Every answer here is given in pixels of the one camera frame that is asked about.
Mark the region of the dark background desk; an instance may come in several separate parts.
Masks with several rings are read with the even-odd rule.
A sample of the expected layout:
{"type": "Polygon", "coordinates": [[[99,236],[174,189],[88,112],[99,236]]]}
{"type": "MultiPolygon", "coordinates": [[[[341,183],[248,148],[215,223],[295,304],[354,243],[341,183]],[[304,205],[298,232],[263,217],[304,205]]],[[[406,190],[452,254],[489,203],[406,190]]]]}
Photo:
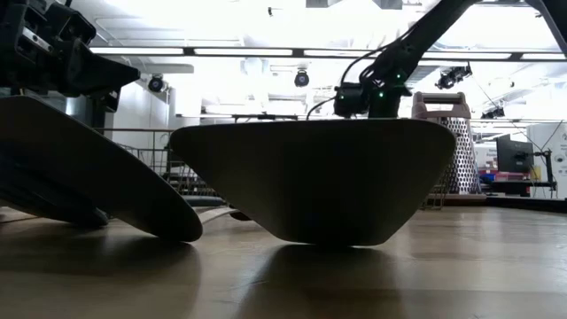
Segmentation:
{"type": "Polygon", "coordinates": [[[523,198],[530,197],[529,189],[548,187],[552,191],[557,188],[557,182],[541,182],[532,180],[523,181],[492,181],[486,184],[482,190],[488,193],[505,193],[507,195],[518,195],[523,198]]]}

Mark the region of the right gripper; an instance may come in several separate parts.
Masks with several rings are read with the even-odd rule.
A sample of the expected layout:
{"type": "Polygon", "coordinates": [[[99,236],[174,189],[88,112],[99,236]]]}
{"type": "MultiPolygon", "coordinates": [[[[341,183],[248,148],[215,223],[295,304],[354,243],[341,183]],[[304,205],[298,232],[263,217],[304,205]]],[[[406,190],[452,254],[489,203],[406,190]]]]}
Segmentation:
{"type": "Polygon", "coordinates": [[[370,119],[397,118],[401,99],[411,96],[405,84],[373,88],[369,100],[370,119]]]}

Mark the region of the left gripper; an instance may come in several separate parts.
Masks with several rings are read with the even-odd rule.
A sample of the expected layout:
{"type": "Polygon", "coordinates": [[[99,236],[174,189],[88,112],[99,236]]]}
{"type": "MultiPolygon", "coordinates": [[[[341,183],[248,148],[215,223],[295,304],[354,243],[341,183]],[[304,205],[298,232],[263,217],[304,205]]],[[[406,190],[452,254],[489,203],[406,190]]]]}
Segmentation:
{"type": "Polygon", "coordinates": [[[86,97],[115,113],[120,88],[140,71],[93,53],[96,35],[68,2],[0,0],[0,88],[86,97]]]}

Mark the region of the white background cabinet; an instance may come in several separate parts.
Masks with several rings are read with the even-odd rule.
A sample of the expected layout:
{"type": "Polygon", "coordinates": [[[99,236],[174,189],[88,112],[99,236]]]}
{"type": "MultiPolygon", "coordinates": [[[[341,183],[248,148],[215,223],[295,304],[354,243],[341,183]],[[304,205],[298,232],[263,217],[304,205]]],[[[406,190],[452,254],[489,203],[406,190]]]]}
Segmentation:
{"type": "Polygon", "coordinates": [[[531,188],[534,198],[567,198],[567,123],[543,123],[527,128],[527,135],[535,152],[551,151],[553,181],[556,190],[549,187],[531,188]]]}

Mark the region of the overhead light bar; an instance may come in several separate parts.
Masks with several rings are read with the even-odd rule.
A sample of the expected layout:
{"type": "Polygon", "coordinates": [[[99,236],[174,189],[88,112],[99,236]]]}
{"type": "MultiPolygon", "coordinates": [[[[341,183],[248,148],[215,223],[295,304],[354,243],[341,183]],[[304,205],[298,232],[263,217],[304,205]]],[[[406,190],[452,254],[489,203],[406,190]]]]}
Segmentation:
{"type": "MultiPolygon", "coordinates": [[[[376,58],[378,52],[347,49],[260,48],[260,47],[92,47],[103,56],[215,57],[215,58],[376,58]]],[[[521,51],[426,51],[423,60],[567,62],[561,52],[521,51]]]]}

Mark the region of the slotted black steel-handled spatula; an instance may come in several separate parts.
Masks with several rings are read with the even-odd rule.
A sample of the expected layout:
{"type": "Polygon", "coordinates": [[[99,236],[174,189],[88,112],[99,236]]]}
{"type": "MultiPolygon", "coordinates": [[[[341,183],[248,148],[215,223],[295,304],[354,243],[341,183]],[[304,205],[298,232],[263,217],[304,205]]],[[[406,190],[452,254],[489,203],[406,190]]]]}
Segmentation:
{"type": "Polygon", "coordinates": [[[0,180],[0,201],[24,213],[84,228],[108,224],[106,214],[89,199],[52,183],[0,180]]]}

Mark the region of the rectangular grey spatula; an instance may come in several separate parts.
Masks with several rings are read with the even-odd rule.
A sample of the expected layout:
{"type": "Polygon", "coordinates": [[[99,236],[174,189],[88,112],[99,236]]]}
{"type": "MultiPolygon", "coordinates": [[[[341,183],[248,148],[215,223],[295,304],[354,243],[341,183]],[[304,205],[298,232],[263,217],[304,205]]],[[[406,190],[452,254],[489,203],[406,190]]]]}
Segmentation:
{"type": "Polygon", "coordinates": [[[416,213],[456,137],[414,119],[189,126],[172,151],[231,205],[282,240],[373,246],[416,213]]]}

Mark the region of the black computer monitor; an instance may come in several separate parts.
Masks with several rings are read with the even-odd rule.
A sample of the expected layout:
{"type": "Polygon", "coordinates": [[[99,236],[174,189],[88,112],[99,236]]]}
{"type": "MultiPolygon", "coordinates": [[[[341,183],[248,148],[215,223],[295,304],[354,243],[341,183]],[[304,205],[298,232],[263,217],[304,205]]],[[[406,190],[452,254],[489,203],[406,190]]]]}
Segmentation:
{"type": "Polygon", "coordinates": [[[510,139],[510,135],[496,139],[497,166],[500,172],[529,173],[533,165],[532,143],[510,139]]]}

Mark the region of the rounded grey spatula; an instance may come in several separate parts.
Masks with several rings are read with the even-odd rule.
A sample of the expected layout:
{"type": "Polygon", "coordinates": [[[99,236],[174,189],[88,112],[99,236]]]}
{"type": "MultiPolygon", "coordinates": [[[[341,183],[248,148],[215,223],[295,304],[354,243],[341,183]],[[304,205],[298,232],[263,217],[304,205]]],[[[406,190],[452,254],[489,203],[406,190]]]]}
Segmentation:
{"type": "Polygon", "coordinates": [[[34,97],[0,97],[0,180],[56,184],[89,199],[108,222],[176,242],[196,241],[206,223],[241,215],[229,203],[197,212],[134,155],[34,97]]]}

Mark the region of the black ceiling fixture cluster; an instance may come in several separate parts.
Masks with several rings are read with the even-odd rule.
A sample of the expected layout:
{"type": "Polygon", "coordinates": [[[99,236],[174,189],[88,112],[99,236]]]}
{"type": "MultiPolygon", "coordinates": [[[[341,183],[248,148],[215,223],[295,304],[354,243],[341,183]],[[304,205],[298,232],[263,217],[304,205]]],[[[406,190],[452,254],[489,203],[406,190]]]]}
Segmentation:
{"type": "Polygon", "coordinates": [[[472,75],[470,66],[453,66],[440,73],[439,80],[435,83],[438,89],[451,89],[455,84],[462,82],[472,75]]]}

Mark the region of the pink handled box grater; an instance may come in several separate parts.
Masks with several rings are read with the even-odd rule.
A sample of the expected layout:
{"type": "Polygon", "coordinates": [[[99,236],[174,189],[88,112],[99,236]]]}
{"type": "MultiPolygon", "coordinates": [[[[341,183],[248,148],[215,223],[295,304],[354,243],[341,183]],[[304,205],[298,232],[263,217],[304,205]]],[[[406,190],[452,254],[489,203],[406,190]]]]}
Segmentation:
{"type": "Polygon", "coordinates": [[[446,199],[450,195],[480,195],[482,191],[470,126],[471,111],[465,95],[462,92],[418,91],[413,96],[412,117],[440,124],[448,128],[455,137],[451,161],[441,176],[449,181],[446,199]]]}

